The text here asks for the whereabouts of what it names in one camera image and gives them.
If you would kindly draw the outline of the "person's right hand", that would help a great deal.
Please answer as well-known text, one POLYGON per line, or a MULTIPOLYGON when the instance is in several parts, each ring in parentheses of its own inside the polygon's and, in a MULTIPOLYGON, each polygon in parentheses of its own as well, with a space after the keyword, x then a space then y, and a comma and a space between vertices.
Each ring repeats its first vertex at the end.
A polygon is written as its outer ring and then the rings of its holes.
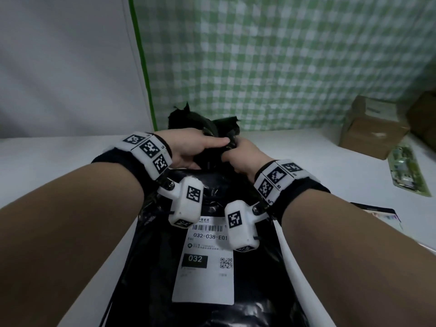
MULTIPOLYGON (((226 162, 226 152, 224 152, 221 156, 221 160, 223 162, 226 162)), ((255 177, 258 171, 264 167, 269 162, 273 162, 274 159, 266 155, 264 152, 262 152, 253 142, 248 140, 248 172, 242 173, 243 175, 246 175, 248 180, 251 183, 255 182, 255 177)))

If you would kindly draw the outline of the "person's left hand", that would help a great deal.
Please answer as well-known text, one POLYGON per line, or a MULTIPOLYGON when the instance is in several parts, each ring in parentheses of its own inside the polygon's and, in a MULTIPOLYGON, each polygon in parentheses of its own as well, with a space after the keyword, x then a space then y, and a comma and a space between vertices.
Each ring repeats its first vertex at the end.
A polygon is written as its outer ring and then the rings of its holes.
POLYGON ((198 129, 170 129, 156 131, 154 133, 163 139, 172 152, 172 169, 200 170, 200 166, 193 160, 194 156, 202 153, 204 149, 198 149, 197 138, 206 136, 198 129))

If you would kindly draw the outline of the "black plastic mailing bag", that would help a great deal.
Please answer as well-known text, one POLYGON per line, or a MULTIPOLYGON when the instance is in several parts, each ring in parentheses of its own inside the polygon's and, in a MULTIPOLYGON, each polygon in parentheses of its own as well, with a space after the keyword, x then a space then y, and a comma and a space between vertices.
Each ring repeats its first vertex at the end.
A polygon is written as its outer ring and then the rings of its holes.
POLYGON ((224 217, 228 203, 266 204, 249 180, 221 155, 236 147, 236 116, 209 120, 186 103, 168 117, 168 129, 195 128, 207 136, 228 137, 222 148, 205 149, 193 158, 200 170, 169 168, 146 195, 126 263, 99 327, 310 327, 287 274, 283 249, 272 217, 256 223, 259 247, 234 254, 234 304, 172 302, 177 269, 188 229, 172 226, 172 200, 157 190, 168 179, 186 176, 204 185, 202 216, 224 217))

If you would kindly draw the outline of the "person's left forearm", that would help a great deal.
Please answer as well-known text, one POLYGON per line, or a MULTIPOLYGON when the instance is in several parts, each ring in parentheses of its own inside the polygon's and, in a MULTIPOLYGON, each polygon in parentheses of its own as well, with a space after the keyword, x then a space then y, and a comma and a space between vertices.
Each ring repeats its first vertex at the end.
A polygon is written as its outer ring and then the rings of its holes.
POLYGON ((92 163, 0 209, 0 327, 57 327, 144 202, 115 163, 92 163))

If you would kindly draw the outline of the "person's right forearm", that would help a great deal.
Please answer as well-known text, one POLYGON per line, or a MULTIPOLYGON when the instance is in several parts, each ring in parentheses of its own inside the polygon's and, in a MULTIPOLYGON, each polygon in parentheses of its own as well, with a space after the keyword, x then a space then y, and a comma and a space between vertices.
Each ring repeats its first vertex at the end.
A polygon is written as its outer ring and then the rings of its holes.
POLYGON ((413 239, 317 190, 288 205, 282 230, 337 327, 436 327, 436 256, 413 239))

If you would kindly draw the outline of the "right wrist marker band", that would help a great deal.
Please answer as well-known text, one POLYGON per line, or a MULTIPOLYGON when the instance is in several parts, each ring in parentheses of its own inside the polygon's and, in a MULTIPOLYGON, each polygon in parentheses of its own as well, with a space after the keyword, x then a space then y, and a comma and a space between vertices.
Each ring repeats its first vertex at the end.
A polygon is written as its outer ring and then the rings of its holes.
POLYGON ((330 193, 320 181, 290 159, 273 160, 255 175, 254 188, 262 196, 270 217, 282 224, 286 208, 303 192, 330 193))

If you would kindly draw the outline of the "wrist marker band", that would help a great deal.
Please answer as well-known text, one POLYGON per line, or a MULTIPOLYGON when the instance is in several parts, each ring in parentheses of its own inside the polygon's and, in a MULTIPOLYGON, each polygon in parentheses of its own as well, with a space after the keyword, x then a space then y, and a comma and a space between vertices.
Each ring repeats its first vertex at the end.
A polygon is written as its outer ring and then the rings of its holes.
POLYGON ((286 208, 303 192, 330 193, 320 181, 290 159, 273 160, 255 175, 254 188, 262 196, 270 217, 282 224, 286 208))
POLYGON ((136 131, 106 148, 92 160, 94 163, 123 166, 147 194, 157 188, 159 180, 172 164, 172 151, 161 137, 136 131))

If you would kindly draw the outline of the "left wrist marker band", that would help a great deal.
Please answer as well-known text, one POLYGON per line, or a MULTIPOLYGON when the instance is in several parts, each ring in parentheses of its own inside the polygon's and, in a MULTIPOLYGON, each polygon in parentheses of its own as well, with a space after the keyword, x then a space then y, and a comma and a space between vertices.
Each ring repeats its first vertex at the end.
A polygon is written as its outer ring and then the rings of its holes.
POLYGON ((123 166, 147 194, 157 188, 159 180, 172 164, 172 151, 161 137, 136 131, 106 148, 92 160, 94 163, 123 166))

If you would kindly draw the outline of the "green checkered cloth backdrop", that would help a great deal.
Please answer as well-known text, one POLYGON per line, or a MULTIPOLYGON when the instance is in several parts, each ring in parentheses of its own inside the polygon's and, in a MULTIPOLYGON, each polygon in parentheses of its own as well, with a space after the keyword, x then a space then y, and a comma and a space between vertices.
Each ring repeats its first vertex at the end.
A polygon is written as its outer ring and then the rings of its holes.
POLYGON ((129 0, 153 124, 174 107, 242 129, 341 124, 357 95, 436 88, 436 0, 129 0))

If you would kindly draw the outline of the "white shipping label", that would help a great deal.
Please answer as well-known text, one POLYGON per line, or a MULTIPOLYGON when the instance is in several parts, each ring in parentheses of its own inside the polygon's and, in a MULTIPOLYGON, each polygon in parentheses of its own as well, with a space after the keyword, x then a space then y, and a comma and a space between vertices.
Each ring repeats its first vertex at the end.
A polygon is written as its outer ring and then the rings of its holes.
POLYGON ((225 218, 202 216, 188 229, 172 302, 233 305, 233 266, 225 218))

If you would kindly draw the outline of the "flat dark printed card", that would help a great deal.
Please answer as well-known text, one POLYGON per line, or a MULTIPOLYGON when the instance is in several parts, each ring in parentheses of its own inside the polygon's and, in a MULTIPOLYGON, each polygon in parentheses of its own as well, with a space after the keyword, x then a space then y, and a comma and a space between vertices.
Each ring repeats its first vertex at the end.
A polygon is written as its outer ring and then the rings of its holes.
POLYGON ((395 228, 397 231, 399 231, 403 234, 405 233, 404 229, 401 225, 401 220, 398 217, 398 215, 394 209, 381 208, 381 207, 376 207, 376 206, 362 204, 362 203, 354 203, 354 202, 352 202, 351 204, 353 204, 354 206, 372 214, 373 216, 377 217, 378 219, 384 221, 386 224, 395 228))

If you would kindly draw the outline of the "green clear plastic packet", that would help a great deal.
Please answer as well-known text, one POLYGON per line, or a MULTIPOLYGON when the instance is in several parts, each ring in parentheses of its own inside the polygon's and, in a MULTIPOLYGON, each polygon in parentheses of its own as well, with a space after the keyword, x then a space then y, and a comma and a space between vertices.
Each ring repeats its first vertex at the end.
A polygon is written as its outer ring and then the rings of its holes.
POLYGON ((399 143, 389 153, 387 161, 394 186, 423 197, 432 197, 410 144, 399 143))

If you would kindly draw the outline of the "dark brown cardboard box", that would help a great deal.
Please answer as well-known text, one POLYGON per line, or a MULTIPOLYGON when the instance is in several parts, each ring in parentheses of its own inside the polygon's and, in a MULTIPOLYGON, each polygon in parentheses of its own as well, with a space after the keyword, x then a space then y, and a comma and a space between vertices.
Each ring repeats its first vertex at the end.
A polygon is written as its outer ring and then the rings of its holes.
POLYGON ((410 131, 436 153, 436 91, 423 92, 406 113, 410 131))

